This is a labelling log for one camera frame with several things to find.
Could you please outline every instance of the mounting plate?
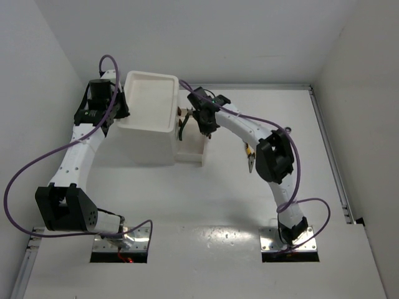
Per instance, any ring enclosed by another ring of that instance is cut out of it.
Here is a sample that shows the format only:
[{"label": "mounting plate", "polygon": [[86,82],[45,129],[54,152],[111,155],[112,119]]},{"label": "mounting plate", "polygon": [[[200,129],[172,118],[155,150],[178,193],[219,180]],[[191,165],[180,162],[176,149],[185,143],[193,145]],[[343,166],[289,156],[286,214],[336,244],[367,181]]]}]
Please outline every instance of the mounting plate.
[{"label": "mounting plate", "polygon": [[[147,262],[147,247],[150,240],[151,227],[141,227],[128,234],[129,241],[132,242],[130,248],[121,248],[122,257],[131,258],[134,263]],[[111,244],[107,239],[102,239],[99,235],[94,237],[92,263],[120,263],[123,262],[118,257],[118,247]]]},{"label": "mounting plate", "polygon": [[[293,244],[301,244],[313,237],[313,227],[307,230],[293,241]],[[261,253],[263,262],[318,262],[319,255],[317,253],[317,244],[315,239],[311,239],[306,244],[280,254],[279,252],[286,249],[280,237],[277,227],[260,227],[259,238],[261,241]]]}]

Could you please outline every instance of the white box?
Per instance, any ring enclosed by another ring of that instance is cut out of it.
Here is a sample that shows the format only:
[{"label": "white box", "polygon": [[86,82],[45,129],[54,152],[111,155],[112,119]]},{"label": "white box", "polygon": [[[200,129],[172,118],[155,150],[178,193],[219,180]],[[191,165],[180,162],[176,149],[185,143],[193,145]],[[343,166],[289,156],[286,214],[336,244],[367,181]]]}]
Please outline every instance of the white box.
[{"label": "white box", "polygon": [[178,92],[175,76],[136,71],[127,74],[125,96],[130,116],[118,121],[118,127],[135,163],[175,163]]}]

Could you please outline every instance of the purple cable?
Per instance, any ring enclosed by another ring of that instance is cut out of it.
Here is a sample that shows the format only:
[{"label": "purple cable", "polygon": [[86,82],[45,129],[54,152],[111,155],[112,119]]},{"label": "purple cable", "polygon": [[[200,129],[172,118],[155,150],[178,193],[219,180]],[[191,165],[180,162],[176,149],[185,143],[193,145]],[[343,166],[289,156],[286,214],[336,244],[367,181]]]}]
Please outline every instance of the purple cable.
[{"label": "purple cable", "polygon": [[[288,140],[289,140],[289,142],[290,142],[290,144],[291,144],[291,146],[292,146],[292,149],[294,150],[295,158],[296,158],[296,160],[297,160],[297,181],[296,181],[295,188],[294,188],[294,192],[292,193],[291,198],[290,198],[289,201],[287,201],[285,204],[281,204],[280,206],[277,207],[277,213],[280,214],[280,213],[284,212],[286,209],[288,209],[288,207],[294,202],[295,197],[297,196],[297,193],[298,193],[298,190],[299,190],[301,168],[300,168],[300,159],[299,159],[298,148],[297,148],[297,146],[295,145],[294,140],[293,140],[293,139],[291,138],[291,136],[286,132],[286,130],[283,129],[283,127],[280,126],[280,125],[278,125],[277,123],[274,123],[273,121],[264,120],[263,118],[258,118],[258,117],[251,116],[251,115],[239,114],[239,113],[236,113],[236,112],[234,112],[234,111],[232,111],[232,110],[229,110],[229,109],[227,109],[227,108],[225,108],[225,107],[223,107],[223,106],[221,106],[221,105],[218,105],[218,104],[216,104],[216,103],[213,103],[210,99],[208,99],[208,98],[206,98],[206,97],[200,95],[199,93],[195,92],[195,91],[191,88],[191,86],[190,86],[186,81],[184,81],[184,80],[179,80],[179,83],[180,83],[180,85],[181,85],[184,89],[186,89],[187,91],[193,93],[194,95],[196,95],[196,96],[199,97],[200,99],[202,99],[202,100],[204,100],[204,101],[207,101],[207,102],[211,103],[212,105],[217,106],[218,108],[224,110],[224,111],[227,112],[227,113],[230,113],[230,114],[232,114],[232,115],[234,115],[234,116],[238,116],[238,117],[242,117],[242,118],[247,118],[247,119],[250,119],[250,120],[256,120],[256,121],[261,121],[261,122],[263,122],[263,123],[267,123],[267,124],[269,124],[269,125],[275,126],[276,128],[280,129],[281,131],[283,131],[283,132],[286,134],[286,136],[287,136],[287,138],[288,138]],[[300,203],[309,202],[309,201],[320,201],[320,202],[322,202],[322,203],[325,204],[325,206],[327,207],[327,211],[328,211],[327,220],[324,222],[323,226],[322,226],[311,238],[309,238],[308,240],[306,240],[305,242],[303,242],[303,243],[301,243],[301,244],[298,244],[298,245],[295,245],[295,246],[293,246],[293,247],[289,247],[288,249],[282,250],[282,251],[278,252],[279,254],[280,254],[280,253],[284,253],[284,252],[288,252],[288,251],[291,251],[291,250],[294,250],[294,249],[296,249],[296,248],[298,248],[298,247],[304,245],[304,244],[307,243],[308,241],[310,241],[310,240],[312,240],[313,238],[315,238],[316,236],[318,236],[318,235],[325,229],[325,227],[327,226],[327,224],[329,223],[330,218],[331,218],[331,209],[330,209],[329,204],[328,204],[325,200],[320,199],[320,198],[308,198],[308,199],[302,199],[302,200],[300,200],[300,201],[296,201],[296,203],[300,204]]]},{"label": "purple cable", "polygon": [[[115,75],[116,75],[116,79],[115,79],[115,89],[113,91],[112,97],[111,97],[111,102],[110,105],[107,109],[107,111],[104,114],[104,117],[101,119],[100,123],[98,123],[98,125],[89,133],[87,133],[85,136],[81,137],[79,140],[73,141],[71,143],[68,143],[67,145],[61,146],[60,148],[56,148],[38,158],[36,158],[35,160],[29,162],[28,164],[26,164],[24,167],[22,167],[9,181],[9,183],[7,184],[6,190],[4,191],[4,200],[3,200],[3,206],[4,206],[4,212],[6,213],[6,216],[8,218],[8,220],[11,222],[11,224],[16,227],[17,229],[19,229],[21,232],[24,232],[25,234],[28,235],[32,235],[34,237],[40,237],[40,238],[60,238],[60,237],[72,237],[72,236],[76,236],[76,235],[101,235],[104,237],[120,237],[124,234],[128,234],[130,232],[133,232],[134,230],[138,229],[139,227],[143,226],[144,224],[146,224],[147,222],[149,222],[151,224],[151,232],[150,232],[150,239],[151,239],[151,235],[152,235],[152,228],[153,228],[153,222],[151,220],[146,220],[144,222],[142,222],[141,224],[139,224],[138,226],[126,231],[126,232],[122,232],[119,234],[98,234],[95,232],[77,232],[77,233],[73,233],[73,234],[58,234],[58,235],[43,235],[43,234],[38,234],[35,232],[31,232],[27,229],[24,229],[23,227],[21,227],[11,216],[10,212],[9,212],[9,208],[8,208],[8,194],[10,191],[10,188],[12,186],[12,184],[14,183],[14,181],[18,178],[18,176],[23,173],[27,168],[31,167],[32,165],[36,164],[37,162],[47,158],[48,156],[51,156],[52,154],[58,153],[59,151],[62,150],[66,150],[67,148],[70,148],[73,145],[78,144],[79,142],[87,139],[88,137],[92,136],[102,125],[103,123],[107,120],[107,118],[109,117],[111,110],[113,108],[113,104],[116,101],[117,98],[117,93],[118,93],[118,85],[119,85],[119,70],[118,70],[118,65],[117,62],[115,61],[115,59],[111,56],[111,55],[104,55],[103,57],[101,57],[100,59],[100,64],[99,64],[99,69],[101,70],[101,66],[102,66],[102,62],[104,61],[104,59],[109,58],[114,67],[115,67]],[[148,249],[150,248],[150,240],[148,241],[148,245],[147,245],[147,253],[148,253]]]}]

